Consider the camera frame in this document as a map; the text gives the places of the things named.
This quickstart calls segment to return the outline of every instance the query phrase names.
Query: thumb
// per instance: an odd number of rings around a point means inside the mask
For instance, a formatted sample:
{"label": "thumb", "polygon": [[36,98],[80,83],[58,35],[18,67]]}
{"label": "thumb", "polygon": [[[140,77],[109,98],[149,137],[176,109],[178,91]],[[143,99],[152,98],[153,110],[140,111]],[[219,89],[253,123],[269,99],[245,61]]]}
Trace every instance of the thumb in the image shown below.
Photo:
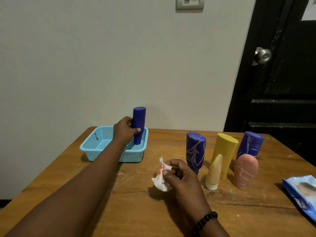
{"label": "thumb", "polygon": [[171,185],[171,187],[173,189],[176,190],[178,188],[181,180],[178,177],[176,177],[175,175],[173,175],[172,173],[170,173],[170,172],[168,172],[166,170],[164,170],[162,172],[162,174],[163,174],[163,178]]}
{"label": "thumb", "polygon": [[133,129],[134,135],[138,134],[140,131],[141,131],[140,128],[134,128]]}

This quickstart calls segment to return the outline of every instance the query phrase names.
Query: pink bottle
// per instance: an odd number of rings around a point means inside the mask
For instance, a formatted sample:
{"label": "pink bottle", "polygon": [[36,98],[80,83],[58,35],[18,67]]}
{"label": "pink bottle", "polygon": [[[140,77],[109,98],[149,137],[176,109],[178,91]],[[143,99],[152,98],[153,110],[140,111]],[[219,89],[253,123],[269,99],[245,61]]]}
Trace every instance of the pink bottle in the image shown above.
{"label": "pink bottle", "polygon": [[258,172],[258,161],[249,154],[243,154],[235,162],[234,185],[243,189]]}

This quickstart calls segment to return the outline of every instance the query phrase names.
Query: blue bottle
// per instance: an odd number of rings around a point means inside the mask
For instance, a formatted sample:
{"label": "blue bottle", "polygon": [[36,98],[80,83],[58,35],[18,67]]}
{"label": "blue bottle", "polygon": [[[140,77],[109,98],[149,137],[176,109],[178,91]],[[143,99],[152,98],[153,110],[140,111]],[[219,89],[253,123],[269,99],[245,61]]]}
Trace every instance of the blue bottle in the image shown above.
{"label": "blue bottle", "polygon": [[206,138],[195,132],[186,135],[186,162],[188,166],[198,175],[199,169],[204,162]]}
{"label": "blue bottle", "polygon": [[243,154],[249,154],[257,157],[263,140],[264,137],[262,135],[251,131],[246,131],[237,151],[236,159],[238,159],[238,157]]}
{"label": "blue bottle", "polygon": [[145,127],[146,107],[135,107],[133,109],[132,128],[140,128],[141,131],[134,135],[134,144],[139,145],[142,140],[142,135]]}

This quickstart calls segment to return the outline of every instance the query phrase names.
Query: wipe packet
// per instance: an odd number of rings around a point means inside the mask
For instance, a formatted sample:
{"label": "wipe packet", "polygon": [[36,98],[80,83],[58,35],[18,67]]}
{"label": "wipe packet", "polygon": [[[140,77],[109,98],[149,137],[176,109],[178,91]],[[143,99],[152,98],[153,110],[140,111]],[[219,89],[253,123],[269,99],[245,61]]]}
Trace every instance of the wipe packet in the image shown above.
{"label": "wipe packet", "polygon": [[316,223],[316,179],[312,175],[282,179],[297,205]]}

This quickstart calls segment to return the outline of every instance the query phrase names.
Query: black bracelet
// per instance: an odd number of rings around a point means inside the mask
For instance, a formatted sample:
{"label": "black bracelet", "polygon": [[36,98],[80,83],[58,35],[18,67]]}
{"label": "black bracelet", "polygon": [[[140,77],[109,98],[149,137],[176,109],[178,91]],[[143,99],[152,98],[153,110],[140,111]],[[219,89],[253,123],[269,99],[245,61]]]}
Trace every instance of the black bracelet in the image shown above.
{"label": "black bracelet", "polygon": [[191,231],[191,235],[192,236],[199,236],[199,231],[203,228],[203,226],[212,218],[216,218],[217,219],[218,214],[215,211],[212,211],[210,213],[208,213],[207,215],[205,215],[196,225],[195,227],[192,229]]}

